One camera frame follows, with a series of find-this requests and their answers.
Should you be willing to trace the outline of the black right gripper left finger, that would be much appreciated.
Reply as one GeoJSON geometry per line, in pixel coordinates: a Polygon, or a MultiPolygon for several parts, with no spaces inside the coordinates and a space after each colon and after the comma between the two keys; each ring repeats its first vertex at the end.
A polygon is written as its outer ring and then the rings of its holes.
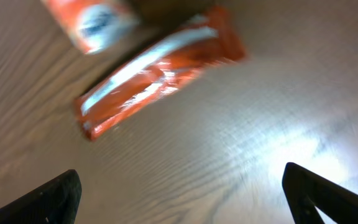
{"type": "Polygon", "coordinates": [[[70,169],[0,208],[0,224],[73,224],[81,193],[79,175],[70,169]]]}

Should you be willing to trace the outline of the orange white snack packet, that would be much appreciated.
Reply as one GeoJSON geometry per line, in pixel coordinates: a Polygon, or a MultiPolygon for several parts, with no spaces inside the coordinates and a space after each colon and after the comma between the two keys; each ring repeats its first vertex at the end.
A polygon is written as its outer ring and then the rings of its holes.
{"type": "Polygon", "coordinates": [[[110,48],[140,19],[122,0],[43,0],[60,27],[84,54],[110,48]]]}

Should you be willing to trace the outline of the orange Top candy bar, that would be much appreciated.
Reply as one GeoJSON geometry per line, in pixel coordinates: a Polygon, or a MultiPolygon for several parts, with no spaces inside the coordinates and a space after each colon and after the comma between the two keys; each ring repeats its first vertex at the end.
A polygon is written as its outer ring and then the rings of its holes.
{"type": "Polygon", "coordinates": [[[77,98],[77,121],[85,136],[95,140],[147,105],[182,89],[207,68],[245,57],[229,12],[213,5],[77,98]]]}

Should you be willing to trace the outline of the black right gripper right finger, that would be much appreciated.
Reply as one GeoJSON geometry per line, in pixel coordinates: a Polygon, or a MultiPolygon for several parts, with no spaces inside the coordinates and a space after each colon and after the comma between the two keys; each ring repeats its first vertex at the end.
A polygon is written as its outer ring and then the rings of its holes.
{"type": "Polygon", "coordinates": [[[357,194],[298,164],[286,164],[282,187],[297,224],[323,223],[319,210],[336,223],[358,223],[357,194]]]}

